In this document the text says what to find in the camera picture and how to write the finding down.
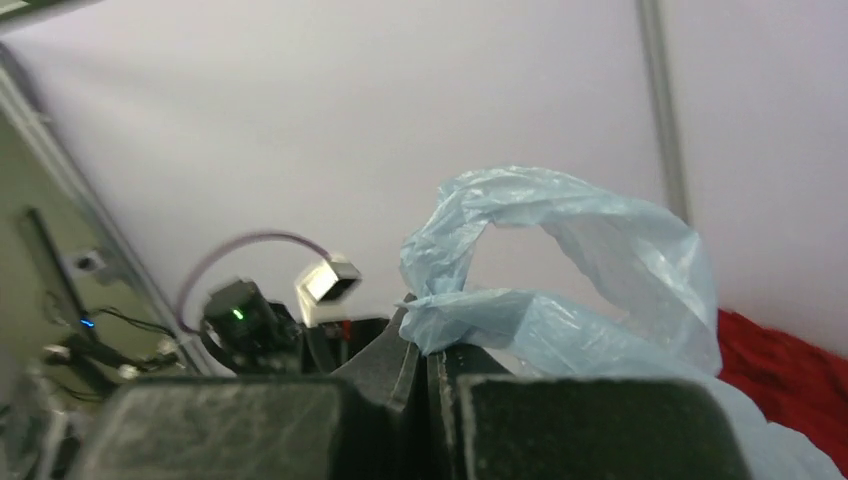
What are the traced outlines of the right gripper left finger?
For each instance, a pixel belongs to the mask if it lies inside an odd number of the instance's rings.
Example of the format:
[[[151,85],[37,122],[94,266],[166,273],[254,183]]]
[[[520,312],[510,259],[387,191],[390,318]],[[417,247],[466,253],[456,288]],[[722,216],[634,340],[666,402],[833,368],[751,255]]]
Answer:
[[[72,479],[417,479],[417,348],[404,311],[328,375],[153,377],[117,390]]]

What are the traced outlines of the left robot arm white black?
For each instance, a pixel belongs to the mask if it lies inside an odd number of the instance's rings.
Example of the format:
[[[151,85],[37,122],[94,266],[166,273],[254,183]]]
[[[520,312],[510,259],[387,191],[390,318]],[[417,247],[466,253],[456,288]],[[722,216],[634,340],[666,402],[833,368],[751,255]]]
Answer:
[[[332,321],[308,328],[257,284],[238,279],[208,296],[199,326],[207,352],[236,375],[328,374],[388,326],[386,318]]]

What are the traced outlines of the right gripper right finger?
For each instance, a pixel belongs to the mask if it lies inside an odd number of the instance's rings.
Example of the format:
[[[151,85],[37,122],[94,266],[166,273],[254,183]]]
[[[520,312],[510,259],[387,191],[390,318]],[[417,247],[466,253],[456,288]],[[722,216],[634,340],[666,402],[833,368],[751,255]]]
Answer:
[[[536,379],[481,348],[427,359],[432,451],[446,479],[748,479],[730,423],[679,380]]]

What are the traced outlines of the light blue plastic trash bag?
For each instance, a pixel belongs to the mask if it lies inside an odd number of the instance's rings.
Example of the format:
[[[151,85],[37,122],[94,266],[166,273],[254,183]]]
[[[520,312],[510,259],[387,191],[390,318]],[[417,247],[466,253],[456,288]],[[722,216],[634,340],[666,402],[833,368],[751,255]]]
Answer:
[[[469,285],[491,226],[541,229],[558,246],[554,265],[587,289]],[[469,171],[441,184],[434,212],[401,246],[400,273],[412,296],[400,334],[425,354],[471,344],[505,351],[535,375],[691,382],[717,401],[755,478],[840,477],[807,435],[720,379],[708,256],[662,206],[545,168]]]

